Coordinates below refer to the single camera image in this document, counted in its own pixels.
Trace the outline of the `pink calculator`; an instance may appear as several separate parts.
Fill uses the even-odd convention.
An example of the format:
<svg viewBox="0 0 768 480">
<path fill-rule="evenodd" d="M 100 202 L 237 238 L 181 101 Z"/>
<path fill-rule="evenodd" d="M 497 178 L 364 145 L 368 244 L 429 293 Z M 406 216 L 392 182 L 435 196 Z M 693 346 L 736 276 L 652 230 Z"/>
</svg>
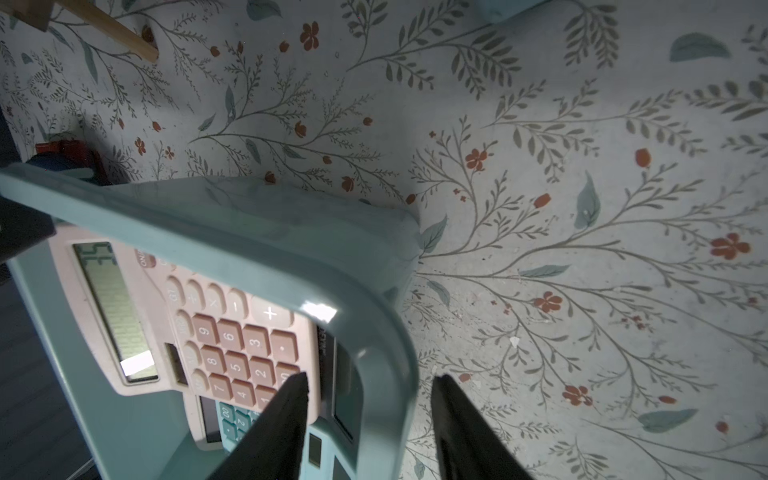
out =
<svg viewBox="0 0 768 480">
<path fill-rule="evenodd" d="M 191 436 L 203 451 L 222 450 L 223 443 L 214 400 L 183 394 L 183 405 Z"/>
<path fill-rule="evenodd" d="M 178 391 L 263 411 L 294 374 L 320 414 L 315 324 L 300 313 L 73 225 L 49 247 L 93 357 L 124 396 Z"/>
</svg>

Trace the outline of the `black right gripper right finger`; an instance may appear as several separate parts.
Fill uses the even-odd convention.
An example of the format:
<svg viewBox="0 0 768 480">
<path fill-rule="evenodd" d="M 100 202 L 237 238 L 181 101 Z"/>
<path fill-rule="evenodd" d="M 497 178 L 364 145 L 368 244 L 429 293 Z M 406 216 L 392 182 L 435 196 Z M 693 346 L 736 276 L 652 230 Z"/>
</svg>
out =
<svg viewBox="0 0 768 480">
<path fill-rule="evenodd" d="M 442 479 L 532 479 L 449 375 L 433 378 L 431 417 Z"/>
</svg>

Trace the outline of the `small red notebook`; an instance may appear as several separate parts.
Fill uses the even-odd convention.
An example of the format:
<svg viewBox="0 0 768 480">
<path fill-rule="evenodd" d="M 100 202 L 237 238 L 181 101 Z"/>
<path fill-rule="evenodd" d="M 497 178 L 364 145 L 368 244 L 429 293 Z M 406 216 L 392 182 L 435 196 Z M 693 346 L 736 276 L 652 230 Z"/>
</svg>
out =
<svg viewBox="0 0 768 480">
<path fill-rule="evenodd" d="M 35 153 L 63 162 L 69 168 L 95 168 L 99 154 L 81 140 L 55 140 L 37 143 Z"/>
</svg>

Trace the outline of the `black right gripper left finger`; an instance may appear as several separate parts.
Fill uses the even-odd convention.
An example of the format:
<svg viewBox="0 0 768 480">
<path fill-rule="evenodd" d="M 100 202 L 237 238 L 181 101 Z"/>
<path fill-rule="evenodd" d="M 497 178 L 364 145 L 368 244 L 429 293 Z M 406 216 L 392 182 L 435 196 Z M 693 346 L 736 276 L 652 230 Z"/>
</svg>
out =
<svg viewBox="0 0 768 480">
<path fill-rule="evenodd" d="M 305 373 L 289 377 L 209 480 L 292 479 L 300 475 L 308 412 Z"/>
</svg>

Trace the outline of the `wooden easel stand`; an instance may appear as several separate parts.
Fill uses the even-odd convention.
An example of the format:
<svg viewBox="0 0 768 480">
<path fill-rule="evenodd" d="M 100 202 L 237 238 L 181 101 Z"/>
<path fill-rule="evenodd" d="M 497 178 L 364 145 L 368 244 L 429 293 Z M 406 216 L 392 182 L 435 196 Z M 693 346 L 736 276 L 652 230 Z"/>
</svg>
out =
<svg viewBox="0 0 768 480">
<path fill-rule="evenodd" d="M 88 1 L 1 0 L 1 11 L 45 32 L 53 18 L 53 8 L 56 4 L 120 43 L 141 59 L 151 63 L 157 62 L 159 52 L 156 47 Z"/>
</svg>

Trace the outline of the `teal calculator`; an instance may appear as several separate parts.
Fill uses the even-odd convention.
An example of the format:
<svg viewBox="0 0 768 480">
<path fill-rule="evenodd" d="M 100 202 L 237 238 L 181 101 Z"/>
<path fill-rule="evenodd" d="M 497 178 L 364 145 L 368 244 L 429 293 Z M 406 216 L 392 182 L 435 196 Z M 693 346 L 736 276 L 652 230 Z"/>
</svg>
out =
<svg viewBox="0 0 768 480">
<path fill-rule="evenodd" d="M 223 449 L 231 453 L 256 422 L 259 413 L 220 401 L 215 404 Z"/>
</svg>

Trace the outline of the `mint green storage box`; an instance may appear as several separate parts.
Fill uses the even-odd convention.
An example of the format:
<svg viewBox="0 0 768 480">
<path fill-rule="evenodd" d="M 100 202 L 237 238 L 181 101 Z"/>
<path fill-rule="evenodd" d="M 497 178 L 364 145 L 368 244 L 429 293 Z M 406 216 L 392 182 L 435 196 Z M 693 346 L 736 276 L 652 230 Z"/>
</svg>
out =
<svg viewBox="0 0 768 480">
<path fill-rule="evenodd" d="M 1 172 L 1 210 L 22 298 L 105 479 L 203 479 L 227 457 L 200 450 L 184 393 L 117 393 L 66 299 L 49 240 L 73 225 L 300 313 L 332 335 L 362 381 L 352 447 L 319 414 L 306 425 L 302 479 L 395 479 L 418 390 L 415 350 L 397 313 L 418 255 L 407 212 L 270 185 L 194 177 L 97 186 L 28 164 Z"/>
</svg>

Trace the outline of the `navy blue glasses case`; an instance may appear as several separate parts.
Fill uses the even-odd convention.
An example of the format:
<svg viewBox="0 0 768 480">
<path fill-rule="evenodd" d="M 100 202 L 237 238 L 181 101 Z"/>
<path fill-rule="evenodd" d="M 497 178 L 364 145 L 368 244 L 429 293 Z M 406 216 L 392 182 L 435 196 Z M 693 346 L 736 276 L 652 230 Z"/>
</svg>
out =
<svg viewBox="0 0 768 480">
<path fill-rule="evenodd" d="M 111 185 L 109 178 L 101 168 L 101 164 L 90 154 L 69 158 L 62 153 L 44 152 L 30 158 L 27 164 L 47 171 L 62 173 L 93 185 Z"/>
</svg>

